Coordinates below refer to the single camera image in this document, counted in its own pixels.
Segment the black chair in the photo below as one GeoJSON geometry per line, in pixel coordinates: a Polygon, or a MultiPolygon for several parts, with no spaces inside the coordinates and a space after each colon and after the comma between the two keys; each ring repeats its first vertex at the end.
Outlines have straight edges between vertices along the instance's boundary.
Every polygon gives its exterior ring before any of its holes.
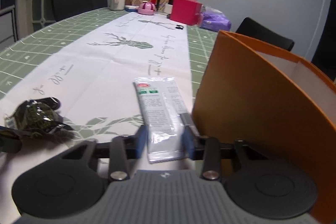
{"type": "Polygon", "coordinates": [[[247,35],[248,37],[253,37],[261,41],[265,41],[274,46],[283,48],[285,50],[291,51],[294,47],[294,41],[282,37],[281,35],[272,32],[266,27],[260,25],[258,22],[253,19],[246,17],[243,22],[240,24],[236,33],[247,35]]]}
{"type": "Polygon", "coordinates": [[[107,7],[107,0],[51,0],[56,21],[66,19],[87,11],[107,7]]]}

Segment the blue gripper pad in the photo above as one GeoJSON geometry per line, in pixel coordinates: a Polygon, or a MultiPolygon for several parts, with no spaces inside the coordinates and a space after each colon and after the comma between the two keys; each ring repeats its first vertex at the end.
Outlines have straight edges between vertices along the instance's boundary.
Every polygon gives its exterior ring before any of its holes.
{"type": "Polygon", "coordinates": [[[141,158],[143,148],[146,144],[147,136],[148,136],[148,127],[142,124],[135,134],[135,137],[137,138],[137,145],[136,145],[137,159],[141,158]]]}
{"type": "Polygon", "coordinates": [[[194,146],[194,138],[193,133],[190,129],[190,127],[185,126],[184,132],[182,134],[182,144],[185,148],[185,150],[188,152],[188,157],[191,160],[195,160],[195,146],[194,146]]]}
{"type": "Polygon", "coordinates": [[[200,179],[193,170],[139,170],[111,183],[90,209],[61,219],[23,215],[16,224],[317,224],[309,214],[269,220],[239,208],[218,181],[200,179]]]}

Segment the pink bowl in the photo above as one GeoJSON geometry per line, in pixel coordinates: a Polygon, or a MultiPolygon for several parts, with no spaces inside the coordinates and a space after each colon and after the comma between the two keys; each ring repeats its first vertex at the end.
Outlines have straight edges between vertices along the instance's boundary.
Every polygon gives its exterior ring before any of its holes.
{"type": "Polygon", "coordinates": [[[152,16],[155,13],[155,5],[151,2],[144,2],[141,3],[138,8],[138,13],[143,15],[149,15],[152,16]]]}

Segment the orange box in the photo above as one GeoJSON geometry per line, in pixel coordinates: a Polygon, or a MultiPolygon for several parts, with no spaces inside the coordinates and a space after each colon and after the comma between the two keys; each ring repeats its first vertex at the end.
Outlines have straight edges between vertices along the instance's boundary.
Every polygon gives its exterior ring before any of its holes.
{"type": "MultiPolygon", "coordinates": [[[[193,120],[202,135],[263,146],[318,186],[311,215],[336,219],[336,86],[288,51],[220,31],[199,87],[193,120]]],[[[230,173],[225,160],[224,173],[230,173]]]]}

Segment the table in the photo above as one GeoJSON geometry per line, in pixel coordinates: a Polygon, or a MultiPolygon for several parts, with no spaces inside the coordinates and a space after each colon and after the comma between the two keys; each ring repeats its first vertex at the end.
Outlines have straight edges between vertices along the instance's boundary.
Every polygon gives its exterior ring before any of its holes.
{"type": "MultiPolygon", "coordinates": [[[[108,8],[89,11],[62,20],[59,22],[62,25],[55,23],[45,27],[2,51],[0,53],[0,99],[50,55],[100,26],[126,14],[128,12],[124,10],[111,11],[108,8]],[[58,32],[49,33],[54,29],[57,29],[58,32]]],[[[216,37],[216,32],[188,26],[193,98],[195,98],[209,61],[216,37]]]]}
{"type": "MultiPolygon", "coordinates": [[[[49,58],[58,53],[61,49],[71,45],[85,35],[89,35],[90,32],[99,27],[105,26],[105,24],[127,14],[128,12],[126,11],[111,11],[108,8],[86,12],[45,27],[1,52],[0,99],[2,99],[2,104],[4,104],[5,100],[8,100],[10,90],[18,85],[22,79],[26,81],[29,77],[31,78],[36,72],[34,69],[39,67],[41,63],[45,62],[44,66],[49,64],[48,62],[51,60],[49,58]]],[[[190,26],[187,27],[187,31],[192,97],[195,98],[217,33],[190,26]]],[[[108,124],[106,124],[107,118],[99,115],[86,123],[73,123],[70,119],[66,118],[64,122],[70,124],[75,129],[77,141],[101,133],[102,134],[99,135],[100,137],[106,134],[106,137],[110,140],[112,135],[108,135],[108,133],[111,133],[108,132],[108,130],[112,124],[115,127],[125,128],[127,125],[139,126],[143,123],[142,116],[139,112],[135,112],[131,117],[108,121],[108,124]]],[[[74,143],[75,141],[73,143],[67,142],[67,145],[73,145],[74,143]]],[[[53,143],[41,145],[41,141],[25,140],[24,147],[18,154],[0,156],[0,195],[2,195],[0,198],[0,223],[9,224],[18,217],[18,212],[10,196],[10,187],[15,178],[34,165],[38,165],[53,155],[65,150],[68,147],[67,145],[55,145],[53,143]]],[[[151,170],[188,168],[188,166],[185,166],[188,165],[187,162],[184,162],[183,166],[177,166],[180,165],[180,163],[174,161],[150,165],[147,162],[147,157],[140,159],[138,164],[141,165],[142,169],[151,170]]]]}

